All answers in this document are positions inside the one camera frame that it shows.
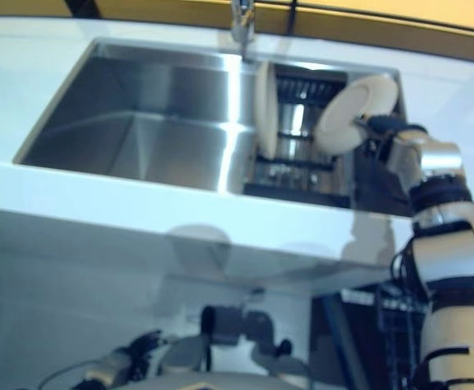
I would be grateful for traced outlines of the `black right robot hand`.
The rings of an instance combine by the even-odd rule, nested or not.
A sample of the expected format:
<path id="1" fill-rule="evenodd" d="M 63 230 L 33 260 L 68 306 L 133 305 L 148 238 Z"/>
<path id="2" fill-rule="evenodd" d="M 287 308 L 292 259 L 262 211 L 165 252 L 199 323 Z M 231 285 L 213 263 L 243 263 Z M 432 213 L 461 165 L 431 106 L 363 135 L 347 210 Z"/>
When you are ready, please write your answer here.
<path id="1" fill-rule="evenodd" d="M 385 134 L 391 132 L 399 134 L 404 131 L 418 131 L 427 133 L 425 127 L 417 123 L 409 123 L 404 118 L 396 115 L 360 115 L 354 118 L 354 122 L 370 132 Z"/>

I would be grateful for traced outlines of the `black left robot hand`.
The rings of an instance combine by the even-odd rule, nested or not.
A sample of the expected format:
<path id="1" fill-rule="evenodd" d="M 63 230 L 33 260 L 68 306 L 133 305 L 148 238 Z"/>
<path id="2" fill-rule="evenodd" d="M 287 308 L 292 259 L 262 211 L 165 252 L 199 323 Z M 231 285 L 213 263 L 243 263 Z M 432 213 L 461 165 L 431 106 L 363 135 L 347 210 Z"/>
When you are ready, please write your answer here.
<path id="1" fill-rule="evenodd" d="M 148 331 L 134 340 L 125 348 L 126 354 L 131 358 L 133 364 L 147 359 L 157 348 L 164 345 L 163 333 L 161 330 Z"/>

